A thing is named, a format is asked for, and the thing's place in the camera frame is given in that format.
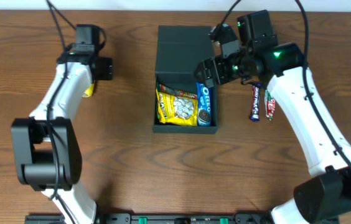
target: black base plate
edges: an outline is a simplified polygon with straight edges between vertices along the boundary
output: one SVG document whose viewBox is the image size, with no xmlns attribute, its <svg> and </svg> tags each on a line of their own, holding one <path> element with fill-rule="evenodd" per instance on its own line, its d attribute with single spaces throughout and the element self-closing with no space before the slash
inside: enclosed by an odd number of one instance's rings
<svg viewBox="0 0 351 224">
<path fill-rule="evenodd" d="M 65 224 L 63 215 L 28 215 L 25 224 Z M 339 219 L 327 220 L 339 224 Z M 269 213 L 238 212 L 234 215 L 130 215 L 112 213 L 104 215 L 95 224 L 273 224 Z"/>
</svg>

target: yellow label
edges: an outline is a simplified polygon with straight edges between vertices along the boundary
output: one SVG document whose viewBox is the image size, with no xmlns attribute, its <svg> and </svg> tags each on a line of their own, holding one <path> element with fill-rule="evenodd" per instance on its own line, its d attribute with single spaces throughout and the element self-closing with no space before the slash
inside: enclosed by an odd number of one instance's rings
<svg viewBox="0 0 351 224">
<path fill-rule="evenodd" d="M 83 97 L 84 98 L 90 97 L 93 95 L 93 93 L 94 93 L 94 83 L 91 84 L 90 87 L 86 89 L 86 91 L 84 91 Z"/>
</svg>

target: yellow snack bag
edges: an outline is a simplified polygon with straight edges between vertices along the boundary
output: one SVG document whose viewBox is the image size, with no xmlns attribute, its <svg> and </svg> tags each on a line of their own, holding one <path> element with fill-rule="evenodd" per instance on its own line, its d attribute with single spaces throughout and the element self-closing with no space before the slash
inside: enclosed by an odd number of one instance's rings
<svg viewBox="0 0 351 224">
<path fill-rule="evenodd" d="M 156 90 L 157 110 L 161 123 L 182 126 L 197 126 L 198 101 L 191 98 L 173 96 Z"/>
</svg>

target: green connector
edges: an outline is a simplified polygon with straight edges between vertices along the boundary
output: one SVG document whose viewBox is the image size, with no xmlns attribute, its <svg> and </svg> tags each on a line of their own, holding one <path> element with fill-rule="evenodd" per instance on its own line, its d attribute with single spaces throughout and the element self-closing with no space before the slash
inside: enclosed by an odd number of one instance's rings
<svg viewBox="0 0 351 224">
<path fill-rule="evenodd" d="M 138 224 L 147 224 L 148 223 L 148 219 L 147 218 L 139 218 L 138 219 Z"/>
<path fill-rule="evenodd" d="M 220 219 L 220 224 L 228 224 L 228 219 L 227 218 L 221 218 Z"/>
</svg>

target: red candy wrapper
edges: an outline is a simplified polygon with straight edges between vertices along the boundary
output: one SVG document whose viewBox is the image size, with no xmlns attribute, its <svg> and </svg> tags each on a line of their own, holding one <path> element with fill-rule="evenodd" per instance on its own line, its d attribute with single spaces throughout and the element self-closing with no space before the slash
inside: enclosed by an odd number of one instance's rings
<svg viewBox="0 0 351 224">
<path fill-rule="evenodd" d="M 265 97 L 264 97 L 264 104 L 265 104 L 265 116 L 272 121 L 275 111 L 275 99 L 269 94 L 268 90 L 265 90 Z"/>
<path fill-rule="evenodd" d="M 250 119 L 254 122 L 259 122 L 260 117 L 258 116 L 258 105 L 260 103 L 260 84 L 252 85 L 253 87 L 253 102 L 251 104 Z"/>
</svg>

